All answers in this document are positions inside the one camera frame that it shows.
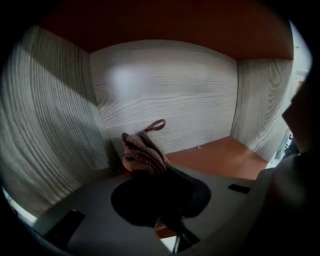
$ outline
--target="brown fabric loop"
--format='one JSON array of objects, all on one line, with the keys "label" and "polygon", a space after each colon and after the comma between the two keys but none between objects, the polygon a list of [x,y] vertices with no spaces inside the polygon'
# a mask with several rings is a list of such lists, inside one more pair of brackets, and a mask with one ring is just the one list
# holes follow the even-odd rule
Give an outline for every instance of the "brown fabric loop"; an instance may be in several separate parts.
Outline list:
[{"label": "brown fabric loop", "polygon": [[147,128],[145,128],[144,130],[145,130],[146,132],[159,131],[159,130],[161,130],[163,127],[165,127],[165,125],[166,125],[166,120],[160,119],[160,120],[155,121],[155,122],[153,122],[152,124],[150,124],[150,125],[149,125]]}]

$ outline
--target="brown cloth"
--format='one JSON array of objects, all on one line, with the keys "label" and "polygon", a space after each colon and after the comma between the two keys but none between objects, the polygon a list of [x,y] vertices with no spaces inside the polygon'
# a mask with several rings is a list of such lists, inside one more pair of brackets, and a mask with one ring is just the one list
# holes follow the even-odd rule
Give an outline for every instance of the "brown cloth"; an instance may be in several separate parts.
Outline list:
[{"label": "brown cloth", "polygon": [[125,145],[122,163],[126,169],[129,171],[147,171],[150,174],[158,174],[166,171],[166,165],[170,163],[169,160],[163,151],[154,144],[147,135],[147,132],[159,131],[165,127],[165,125],[166,120],[160,119],[137,134],[129,135],[122,133],[121,139]]}]

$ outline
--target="black object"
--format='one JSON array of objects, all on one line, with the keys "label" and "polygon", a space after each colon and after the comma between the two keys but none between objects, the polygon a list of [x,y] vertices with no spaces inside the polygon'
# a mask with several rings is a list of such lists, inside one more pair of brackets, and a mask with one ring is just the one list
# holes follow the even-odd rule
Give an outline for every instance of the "black object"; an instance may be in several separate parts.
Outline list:
[{"label": "black object", "polygon": [[199,215],[211,198],[202,181],[170,167],[167,172],[136,176],[119,185],[111,195],[115,211],[133,225],[154,227],[158,218],[177,233],[176,252],[199,242],[182,219]]},{"label": "black object", "polygon": [[250,191],[250,187],[240,186],[240,185],[237,185],[237,184],[232,184],[232,185],[228,186],[228,189],[234,190],[234,191],[237,191],[237,192],[240,192],[240,193],[244,193],[244,194],[248,194],[249,191]]},{"label": "black object", "polygon": [[71,210],[69,211],[46,235],[45,239],[60,249],[65,249],[76,231],[85,214]]}]

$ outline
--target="wooden panel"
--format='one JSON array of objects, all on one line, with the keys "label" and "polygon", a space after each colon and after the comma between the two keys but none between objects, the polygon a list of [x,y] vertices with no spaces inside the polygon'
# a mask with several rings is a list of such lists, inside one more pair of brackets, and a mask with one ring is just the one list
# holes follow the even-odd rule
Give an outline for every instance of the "wooden panel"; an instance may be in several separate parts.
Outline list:
[{"label": "wooden panel", "polygon": [[136,40],[176,40],[236,60],[293,59],[288,21],[257,0],[64,0],[40,24],[89,53]]},{"label": "wooden panel", "polygon": [[285,59],[238,62],[238,98],[231,136],[266,161],[272,159],[288,129],[281,114],[293,93],[289,86],[292,64]]},{"label": "wooden panel", "polygon": [[166,155],[171,164],[198,172],[255,180],[267,162],[232,137]]},{"label": "wooden panel", "polygon": [[35,216],[114,172],[116,154],[95,105],[89,61],[85,51],[33,27],[1,76],[1,178]]},{"label": "wooden panel", "polygon": [[143,40],[90,55],[102,120],[115,149],[158,119],[164,129],[150,138],[165,153],[230,135],[237,100],[237,62],[190,43]]}]

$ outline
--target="folded towel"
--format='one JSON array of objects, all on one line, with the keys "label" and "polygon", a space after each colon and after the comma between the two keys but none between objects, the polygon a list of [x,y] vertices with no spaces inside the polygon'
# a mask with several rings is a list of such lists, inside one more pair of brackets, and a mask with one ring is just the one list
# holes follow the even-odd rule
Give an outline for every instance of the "folded towel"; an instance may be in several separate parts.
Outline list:
[{"label": "folded towel", "polygon": [[163,151],[155,145],[147,135],[147,132],[159,131],[165,127],[165,125],[166,121],[160,119],[137,134],[129,135],[122,133],[121,139],[125,145],[122,163],[126,169],[129,171],[147,171],[150,174],[158,174],[166,171],[166,165],[170,163],[169,160]]}]

